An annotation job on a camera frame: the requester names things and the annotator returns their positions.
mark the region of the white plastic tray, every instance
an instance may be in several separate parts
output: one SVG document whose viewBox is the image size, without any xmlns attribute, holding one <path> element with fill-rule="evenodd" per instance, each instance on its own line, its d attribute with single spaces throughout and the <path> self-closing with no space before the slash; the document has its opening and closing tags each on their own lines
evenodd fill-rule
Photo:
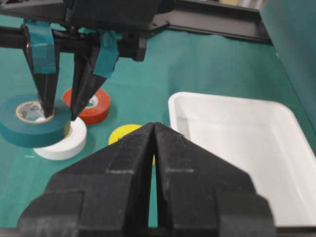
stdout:
<svg viewBox="0 0 316 237">
<path fill-rule="evenodd" d="M 277 226 L 316 225 L 316 158 L 289 108 L 179 92 L 169 115 L 174 130 L 250 174 Z"/>
</svg>

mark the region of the orange tape roll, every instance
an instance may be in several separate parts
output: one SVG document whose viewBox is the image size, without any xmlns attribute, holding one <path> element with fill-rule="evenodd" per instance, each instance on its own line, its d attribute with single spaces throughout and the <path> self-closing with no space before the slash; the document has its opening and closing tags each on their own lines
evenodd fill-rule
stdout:
<svg viewBox="0 0 316 237">
<path fill-rule="evenodd" d="M 72 89 L 67 90 L 63 95 L 63 101 L 70 106 Z M 79 117 L 86 125 L 97 124 L 105 120 L 109 113 L 111 99 L 102 89 L 99 89 L 90 99 L 89 104 L 79 114 Z"/>
</svg>

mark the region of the white tape roll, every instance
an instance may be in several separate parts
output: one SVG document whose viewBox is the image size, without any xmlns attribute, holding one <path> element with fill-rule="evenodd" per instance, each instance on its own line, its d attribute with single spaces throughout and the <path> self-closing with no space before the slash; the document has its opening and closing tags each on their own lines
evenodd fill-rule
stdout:
<svg viewBox="0 0 316 237">
<path fill-rule="evenodd" d="M 34 151 L 39 156 L 50 160 L 69 159 L 83 150 L 86 143 L 86 136 L 87 127 L 82 119 L 78 117 L 70 123 L 70 130 L 67 137 L 54 145 L 34 148 Z"/>
</svg>

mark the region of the tape core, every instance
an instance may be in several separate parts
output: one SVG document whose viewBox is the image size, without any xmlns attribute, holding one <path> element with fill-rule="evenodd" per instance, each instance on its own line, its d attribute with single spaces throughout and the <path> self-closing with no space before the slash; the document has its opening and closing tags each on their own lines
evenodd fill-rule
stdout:
<svg viewBox="0 0 316 237">
<path fill-rule="evenodd" d="M 54 112 L 51 116 L 45 118 L 43 109 L 39 101 L 27 101 L 16 108 L 16 116 L 23 122 L 40 124 L 50 121 L 54 117 Z"/>
<path fill-rule="evenodd" d="M 91 109 L 99 104 L 99 99 L 95 95 L 89 100 L 89 104 L 85 107 L 86 109 Z"/>
</svg>

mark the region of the teal tape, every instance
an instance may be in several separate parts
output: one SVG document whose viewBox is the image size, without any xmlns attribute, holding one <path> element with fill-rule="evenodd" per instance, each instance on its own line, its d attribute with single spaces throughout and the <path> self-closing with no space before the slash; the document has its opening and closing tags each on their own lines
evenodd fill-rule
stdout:
<svg viewBox="0 0 316 237">
<path fill-rule="evenodd" d="M 35 74 L 56 73 L 55 43 L 50 24 L 25 20 L 29 29 Z"/>
<path fill-rule="evenodd" d="M 93 73 L 104 78 L 110 78 L 118 56 L 118 44 L 113 32 L 102 31 L 100 51 Z"/>
<path fill-rule="evenodd" d="M 17 95 L 0 107 L 0 132 L 5 140 L 17 146 L 34 148 L 46 147 L 65 138 L 69 132 L 71 111 L 61 99 L 55 101 L 54 115 L 42 123 L 25 122 L 17 116 L 27 116 L 28 112 L 40 113 L 40 108 L 37 110 L 36 106 L 29 106 L 27 112 L 17 112 L 21 104 L 37 100 L 33 94 Z"/>
</svg>

